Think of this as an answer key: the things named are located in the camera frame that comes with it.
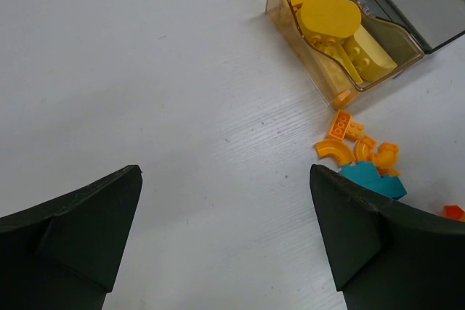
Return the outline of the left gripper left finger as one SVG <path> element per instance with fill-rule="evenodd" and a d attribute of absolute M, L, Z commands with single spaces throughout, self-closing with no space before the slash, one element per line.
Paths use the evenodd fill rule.
<path fill-rule="evenodd" d="M 101 309 L 142 190 L 137 165 L 1 217 L 2 309 Z"/>

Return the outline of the orange arch lego piece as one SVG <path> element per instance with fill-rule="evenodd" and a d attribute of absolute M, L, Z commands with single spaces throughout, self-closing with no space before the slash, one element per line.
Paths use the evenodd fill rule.
<path fill-rule="evenodd" d="M 354 156 L 356 161 L 372 163 L 381 176 L 399 176 L 400 172 L 394 169 L 400 148 L 391 142 L 381 143 L 375 150 L 376 141 L 365 135 L 355 142 Z"/>

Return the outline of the yellow peacock rounded lego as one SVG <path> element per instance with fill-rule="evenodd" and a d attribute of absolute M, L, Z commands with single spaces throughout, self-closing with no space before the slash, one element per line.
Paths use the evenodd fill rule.
<path fill-rule="evenodd" d="M 309 43 L 333 46 L 357 31 L 362 15 L 350 0 L 305 0 L 296 18 Z"/>

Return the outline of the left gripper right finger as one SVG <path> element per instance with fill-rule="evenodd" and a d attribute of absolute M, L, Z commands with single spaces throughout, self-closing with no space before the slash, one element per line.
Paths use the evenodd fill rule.
<path fill-rule="evenodd" d="M 310 191 L 348 309 L 463 309 L 464 223 L 312 165 Z"/>

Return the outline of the translucent yellow lego brick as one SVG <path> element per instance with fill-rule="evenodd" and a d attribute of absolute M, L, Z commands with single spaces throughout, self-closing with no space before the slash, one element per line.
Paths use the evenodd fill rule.
<path fill-rule="evenodd" d="M 349 81 L 347 74 L 342 72 L 339 65 L 341 65 L 348 72 L 348 74 L 357 84 L 361 84 L 363 82 L 358 71 L 352 64 L 352 61 L 350 60 L 341 44 L 336 43 L 333 46 L 323 46 L 322 44 L 317 44 L 316 49 L 327 54 L 338 62 L 338 64 L 336 64 L 333 61 L 327 60 L 323 56 L 317 57 L 318 64 L 323 71 L 325 79 L 328 82 L 331 91 L 335 95 L 339 95 L 342 92 L 353 88 L 353 85 Z"/>

